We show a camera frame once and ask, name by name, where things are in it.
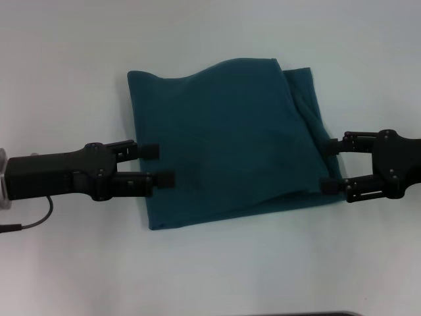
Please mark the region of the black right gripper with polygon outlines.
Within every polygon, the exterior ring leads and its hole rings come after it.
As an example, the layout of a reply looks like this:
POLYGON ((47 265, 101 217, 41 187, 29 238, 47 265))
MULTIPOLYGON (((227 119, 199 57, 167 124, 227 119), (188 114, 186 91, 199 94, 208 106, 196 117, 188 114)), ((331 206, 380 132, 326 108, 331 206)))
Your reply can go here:
POLYGON ((346 132, 341 140, 330 140, 330 155, 342 152, 372 153, 373 173, 378 176, 321 178, 324 195, 342 195, 348 203, 400 199, 408 187, 420 183, 419 139, 404 138, 394 130, 346 132))

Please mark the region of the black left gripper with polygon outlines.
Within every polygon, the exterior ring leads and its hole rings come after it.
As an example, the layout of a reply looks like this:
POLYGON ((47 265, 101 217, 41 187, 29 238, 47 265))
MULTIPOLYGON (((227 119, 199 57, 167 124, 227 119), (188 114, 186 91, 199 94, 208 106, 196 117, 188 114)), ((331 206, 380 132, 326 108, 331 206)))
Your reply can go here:
POLYGON ((95 201, 153 196, 153 189, 175 187, 174 171, 116 172, 116 164, 160 158, 159 144, 133 140, 92 143, 78 151, 10 158, 5 184, 10 200, 81 193, 95 201), (111 193, 108 188, 111 177, 111 193))

